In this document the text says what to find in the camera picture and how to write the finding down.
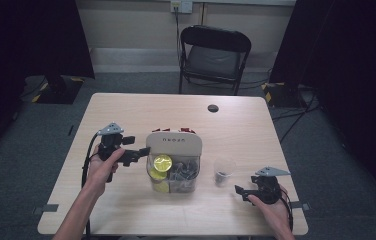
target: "wooden table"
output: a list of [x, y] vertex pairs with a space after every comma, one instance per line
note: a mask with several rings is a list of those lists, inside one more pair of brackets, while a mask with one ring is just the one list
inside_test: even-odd
[[[219, 111], [212, 113], [208, 106]], [[80, 191], [82, 165], [92, 136], [110, 122], [125, 129], [145, 147], [157, 128], [193, 129], [203, 141], [201, 170], [193, 193], [153, 191], [146, 157], [120, 166], [91, 214], [91, 232], [99, 235], [270, 235], [261, 213], [235, 193], [234, 185], [257, 189], [250, 176], [265, 167], [289, 170], [266, 103], [258, 97], [97, 93], [91, 98], [44, 212], [41, 234], [54, 234]], [[236, 160], [237, 169], [225, 187], [213, 181], [213, 162], [220, 156]], [[291, 176], [278, 177], [291, 201], [298, 201]], [[294, 234], [308, 226], [302, 209], [294, 209]]]

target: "black folding chair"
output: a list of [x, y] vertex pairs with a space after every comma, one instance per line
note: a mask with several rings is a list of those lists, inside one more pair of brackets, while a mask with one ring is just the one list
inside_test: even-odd
[[188, 82], [197, 78], [231, 84], [234, 95], [238, 94], [251, 50], [247, 36], [238, 31], [195, 25], [182, 30], [181, 47], [179, 93], [183, 78]]

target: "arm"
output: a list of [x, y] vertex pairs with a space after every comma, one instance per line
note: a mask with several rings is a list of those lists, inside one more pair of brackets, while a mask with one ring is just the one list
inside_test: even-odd
[[102, 161], [98, 155], [91, 158], [88, 179], [73, 202], [72, 207], [64, 218], [53, 239], [81, 239], [89, 215], [98, 198], [104, 193], [106, 181], [110, 172], [116, 172], [117, 160], [125, 152], [119, 148], [106, 160]]
[[[285, 193], [282, 194], [284, 200], [287, 200]], [[249, 195], [248, 199], [263, 213], [266, 222], [269, 227], [273, 230], [274, 236], [278, 240], [293, 240], [294, 235], [290, 230], [290, 225], [288, 222], [288, 212], [281, 200], [278, 200], [272, 205], [267, 205], [263, 203], [258, 197], [254, 195]]]

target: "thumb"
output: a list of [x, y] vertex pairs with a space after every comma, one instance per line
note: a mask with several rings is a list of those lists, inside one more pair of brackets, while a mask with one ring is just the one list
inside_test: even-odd
[[265, 206], [265, 203], [260, 200], [260, 198], [254, 196], [254, 195], [248, 195], [248, 200], [250, 200], [251, 203], [253, 203], [255, 206], [257, 206], [260, 210], [262, 210]]

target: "chair backrest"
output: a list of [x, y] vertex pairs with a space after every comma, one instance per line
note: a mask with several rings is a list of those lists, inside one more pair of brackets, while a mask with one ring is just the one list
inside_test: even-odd
[[181, 43], [224, 51], [249, 53], [251, 41], [243, 33], [221, 28], [194, 25], [181, 32]]

